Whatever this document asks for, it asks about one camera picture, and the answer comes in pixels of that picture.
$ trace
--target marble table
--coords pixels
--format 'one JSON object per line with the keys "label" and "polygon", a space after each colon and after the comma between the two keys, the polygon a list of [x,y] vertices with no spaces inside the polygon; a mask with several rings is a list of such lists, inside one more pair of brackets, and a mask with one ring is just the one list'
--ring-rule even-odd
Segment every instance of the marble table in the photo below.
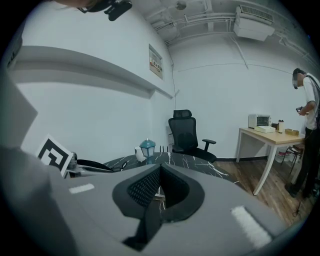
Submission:
{"label": "marble table", "polygon": [[[192,169],[197,172],[228,180],[244,189],[240,182],[233,175],[226,172],[224,169],[215,166],[214,163],[210,163],[206,160],[191,155],[170,152],[155,152],[154,156],[150,157],[150,160],[152,164],[166,163],[169,165],[175,165],[179,167]],[[109,168],[121,167],[122,164],[126,161],[127,165],[124,167],[122,171],[130,170],[132,168],[144,166],[147,164],[147,160],[139,162],[136,158],[136,155],[133,154],[115,160],[111,160],[109,162],[104,163],[104,165]]]}

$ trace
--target white toaster oven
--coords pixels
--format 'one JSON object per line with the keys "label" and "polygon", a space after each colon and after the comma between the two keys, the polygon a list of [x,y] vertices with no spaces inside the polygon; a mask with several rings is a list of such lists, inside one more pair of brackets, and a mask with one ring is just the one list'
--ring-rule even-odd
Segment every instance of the white toaster oven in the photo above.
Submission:
{"label": "white toaster oven", "polygon": [[248,116],[248,127],[254,129],[256,126],[269,126],[270,121],[269,114],[250,114]]}

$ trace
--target black office chair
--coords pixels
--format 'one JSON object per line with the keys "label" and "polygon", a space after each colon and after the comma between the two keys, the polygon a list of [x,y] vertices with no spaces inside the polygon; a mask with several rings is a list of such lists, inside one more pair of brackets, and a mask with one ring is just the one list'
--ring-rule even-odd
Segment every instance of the black office chair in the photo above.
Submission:
{"label": "black office chair", "polygon": [[170,118],[168,122],[174,139],[172,146],[174,153],[201,158],[211,163],[217,159],[214,154],[208,152],[209,144],[216,144],[214,140],[203,139],[204,150],[198,148],[196,119],[192,117],[190,110],[174,110],[173,118]]}

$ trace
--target person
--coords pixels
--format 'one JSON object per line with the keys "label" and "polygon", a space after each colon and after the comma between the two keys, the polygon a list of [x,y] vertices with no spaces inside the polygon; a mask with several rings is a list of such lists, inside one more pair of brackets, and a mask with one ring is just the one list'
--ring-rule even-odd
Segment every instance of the person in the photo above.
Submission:
{"label": "person", "polygon": [[285,189],[295,198],[301,189],[306,176],[305,188],[302,192],[303,198],[308,198],[312,192],[315,178],[318,175],[319,162],[318,153],[320,149],[320,128],[317,124],[319,108],[319,80],[310,73],[296,68],[292,74],[292,83],[295,89],[303,88],[306,96],[306,105],[300,110],[300,116],[306,116],[304,155],[301,171],[295,184],[288,183]]}

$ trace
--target baseboard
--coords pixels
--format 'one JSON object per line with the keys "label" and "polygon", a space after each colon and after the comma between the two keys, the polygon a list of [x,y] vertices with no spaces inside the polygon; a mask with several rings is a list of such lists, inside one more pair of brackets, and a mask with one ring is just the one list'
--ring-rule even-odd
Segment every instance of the baseboard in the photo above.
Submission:
{"label": "baseboard", "polygon": [[[255,160],[266,160],[267,156],[257,156],[257,157],[245,157],[245,158],[240,158],[239,162],[243,161],[255,161]],[[217,158],[217,162],[235,162],[237,159],[236,158]]]}

